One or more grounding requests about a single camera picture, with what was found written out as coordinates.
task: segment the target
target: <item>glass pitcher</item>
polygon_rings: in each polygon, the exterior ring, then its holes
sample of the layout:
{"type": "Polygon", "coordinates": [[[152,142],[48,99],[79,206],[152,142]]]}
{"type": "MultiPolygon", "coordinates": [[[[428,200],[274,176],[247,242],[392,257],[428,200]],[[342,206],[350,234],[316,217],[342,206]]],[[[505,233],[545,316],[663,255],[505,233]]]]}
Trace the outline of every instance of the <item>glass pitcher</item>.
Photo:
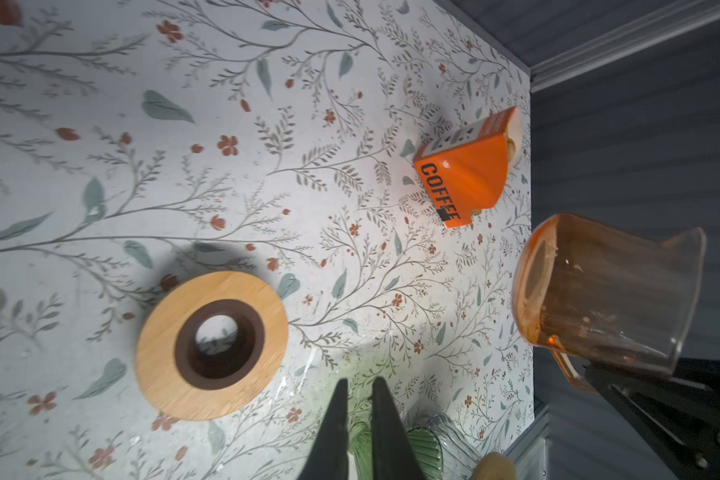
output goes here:
{"type": "Polygon", "coordinates": [[[512,310],[528,342],[552,350],[567,379],[593,391],[566,354],[669,378],[699,299],[706,235],[657,243],[572,214],[528,239],[512,310]]]}

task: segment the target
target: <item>dark brown rubber ring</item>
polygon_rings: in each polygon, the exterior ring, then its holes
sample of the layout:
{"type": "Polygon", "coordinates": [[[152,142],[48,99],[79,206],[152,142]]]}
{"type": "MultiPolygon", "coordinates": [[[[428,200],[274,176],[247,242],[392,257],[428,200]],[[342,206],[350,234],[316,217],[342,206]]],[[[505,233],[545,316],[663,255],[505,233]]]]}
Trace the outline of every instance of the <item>dark brown rubber ring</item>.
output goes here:
{"type": "Polygon", "coordinates": [[[264,350],[264,324],[250,305],[239,300],[217,300],[194,312],[176,338],[176,367],[189,384],[203,390],[234,385],[253,369],[264,350]],[[200,325],[214,315],[237,323],[237,338],[228,350],[203,353],[195,344],[200,325]]]}

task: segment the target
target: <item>pitcher handle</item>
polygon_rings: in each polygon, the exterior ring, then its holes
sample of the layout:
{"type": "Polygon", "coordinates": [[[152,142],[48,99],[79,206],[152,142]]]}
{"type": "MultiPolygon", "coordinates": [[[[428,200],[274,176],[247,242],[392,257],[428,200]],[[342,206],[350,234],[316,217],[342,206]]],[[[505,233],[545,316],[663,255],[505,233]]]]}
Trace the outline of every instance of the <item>pitcher handle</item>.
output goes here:
{"type": "Polygon", "coordinates": [[[563,375],[565,375],[565,378],[568,379],[571,385],[585,392],[597,393],[597,390],[592,388],[592,385],[576,371],[568,355],[557,350],[552,350],[552,355],[554,355],[554,359],[557,360],[557,365],[560,366],[560,370],[563,370],[563,375]]]}

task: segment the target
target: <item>floral pattern surface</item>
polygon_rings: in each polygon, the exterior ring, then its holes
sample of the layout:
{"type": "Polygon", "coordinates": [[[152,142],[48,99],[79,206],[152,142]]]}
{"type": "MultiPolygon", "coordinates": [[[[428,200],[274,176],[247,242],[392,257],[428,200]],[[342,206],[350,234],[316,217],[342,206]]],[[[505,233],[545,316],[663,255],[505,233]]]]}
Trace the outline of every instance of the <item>floral pattern surface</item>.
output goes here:
{"type": "Polygon", "coordinates": [[[0,478],[294,478],[343,377],[351,420],[384,376],[402,416],[428,398],[508,447],[533,420],[528,92],[430,0],[0,0],[0,478]],[[504,196],[445,229],[416,150],[514,105],[504,196]],[[269,282],[288,350],[250,404],[185,422],[134,349],[215,270],[269,282]]]}

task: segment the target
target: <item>orange box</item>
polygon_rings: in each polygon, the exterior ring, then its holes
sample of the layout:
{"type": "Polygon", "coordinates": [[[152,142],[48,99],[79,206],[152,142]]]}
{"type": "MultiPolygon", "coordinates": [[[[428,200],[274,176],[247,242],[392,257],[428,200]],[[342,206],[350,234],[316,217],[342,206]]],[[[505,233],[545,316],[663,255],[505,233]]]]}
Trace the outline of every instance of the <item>orange box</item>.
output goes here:
{"type": "Polygon", "coordinates": [[[414,167],[446,227],[470,225],[473,211],[496,205],[522,144],[512,107],[422,146],[414,167]]]}

